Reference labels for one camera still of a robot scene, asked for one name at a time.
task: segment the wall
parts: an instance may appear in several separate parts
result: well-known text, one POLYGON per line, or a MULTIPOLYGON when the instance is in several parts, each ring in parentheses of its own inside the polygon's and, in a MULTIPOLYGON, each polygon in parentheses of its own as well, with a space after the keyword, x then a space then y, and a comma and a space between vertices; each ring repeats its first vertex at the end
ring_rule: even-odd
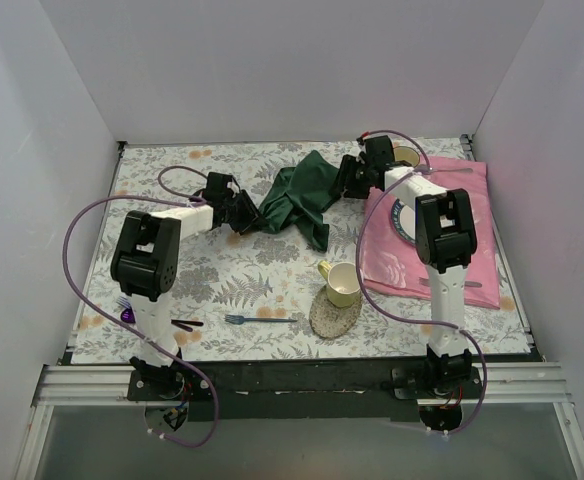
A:
MULTIPOLYGON (((36 0, 0 0, 0 479, 25 434, 41 366, 63 352, 78 305, 61 269, 65 227, 107 192, 116 144, 36 0)), ((99 214, 77 231, 84 279, 99 214)))
POLYGON ((537 342, 584 434, 584 1, 545 3, 476 134, 537 342))
POLYGON ((118 140, 472 133, 542 0, 42 0, 118 140))

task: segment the green cloth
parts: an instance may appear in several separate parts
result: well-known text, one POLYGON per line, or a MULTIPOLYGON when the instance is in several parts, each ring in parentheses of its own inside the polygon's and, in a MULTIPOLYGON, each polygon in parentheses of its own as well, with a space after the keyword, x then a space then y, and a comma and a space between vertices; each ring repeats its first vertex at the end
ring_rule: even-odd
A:
POLYGON ((279 170, 259 207, 269 223, 263 231, 279 233, 294 224, 310 245, 321 252, 327 251, 330 226, 323 224, 321 214, 339 199, 339 195, 328 193, 338 172, 316 150, 296 167, 279 170))

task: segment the mug handle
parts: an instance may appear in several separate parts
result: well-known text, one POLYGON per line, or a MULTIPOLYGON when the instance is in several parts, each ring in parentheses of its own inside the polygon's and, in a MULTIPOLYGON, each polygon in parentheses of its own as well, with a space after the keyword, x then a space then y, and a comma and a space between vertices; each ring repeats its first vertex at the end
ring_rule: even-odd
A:
POLYGON ((319 269, 321 276, 325 278, 325 281, 327 282, 328 276, 330 275, 330 270, 332 270, 332 265, 330 265, 325 260, 321 260, 317 265, 317 268, 319 269))

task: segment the tabletop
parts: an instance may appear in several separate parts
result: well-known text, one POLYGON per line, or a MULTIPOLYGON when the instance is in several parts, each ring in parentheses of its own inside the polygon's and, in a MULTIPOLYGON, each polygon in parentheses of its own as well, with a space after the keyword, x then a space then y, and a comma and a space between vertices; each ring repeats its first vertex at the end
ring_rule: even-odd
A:
MULTIPOLYGON (((458 139, 419 139, 430 155, 465 158, 458 139)), ((282 167, 294 166, 312 150, 338 166, 345 154, 356 155, 356 142, 218 144, 201 146, 126 147, 115 178, 115 195, 136 194, 179 200, 158 185, 158 172, 169 165, 186 165, 204 173, 234 175, 256 205, 269 191, 282 167)), ((164 177, 174 190, 192 193, 204 185, 194 174, 171 171, 164 177)), ((328 250, 307 245, 296 227, 280 234, 239 236, 228 225, 181 242, 177 280, 171 297, 172 318, 200 320, 191 333, 174 328, 188 361, 232 361, 308 358, 414 356, 425 353, 429 326, 395 322, 364 303, 355 326, 342 337, 325 340, 314 334, 308 313, 325 284, 317 271, 320 260, 354 261, 355 242, 363 221, 362 200, 341 199, 325 214, 330 225, 328 250), (293 318, 296 323, 230 325, 228 313, 293 318)), ((111 202, 88 279, 87 295, 118 315, 119 286, 110 277, 110 262, 129 210, 158 211, 167 207, 149 202, 111 202)), ((485 353, 527 353, 528 342, 514 301, 510 279, 499 253, 501 309, 466 306, 467 329, 485 353)), ((397 315, 429 319, 430 302, 373 294, 397 315)), ((81 306, 76 324, 72 363, 127 363, 140 353, 140 342, 129 332, 81 306)))

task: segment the gray floor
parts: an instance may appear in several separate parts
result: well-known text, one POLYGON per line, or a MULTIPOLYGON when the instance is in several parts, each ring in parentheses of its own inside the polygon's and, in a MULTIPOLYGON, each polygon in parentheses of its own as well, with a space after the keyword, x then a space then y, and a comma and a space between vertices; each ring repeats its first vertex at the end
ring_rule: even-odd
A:
MULTIPOLYGON (((208 427, 182 430, 194 439, 208 427)), ((575 474, 552 405, 485 405, 470 429, 447 442, 381 419, 228 420, 196 451, 148 435, 141 408, 57 407, 37 478, 560 480, 575 474)))

